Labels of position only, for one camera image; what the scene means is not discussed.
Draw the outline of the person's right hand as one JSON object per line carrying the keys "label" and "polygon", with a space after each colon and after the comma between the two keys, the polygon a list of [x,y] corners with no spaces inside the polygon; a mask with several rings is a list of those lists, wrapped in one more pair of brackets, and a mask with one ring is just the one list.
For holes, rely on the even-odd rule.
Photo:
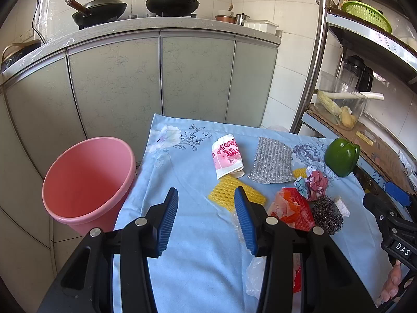
{"label": "person's right hand", "polygon": [[398,294],[399,289],[409,286],[413,278],[407,280],[404,285],[400,285],[402,279],[401,261],[396,260],[392,270],[389,272],[387,281],[384,283],[380,294],[381,303],[387,302]]}

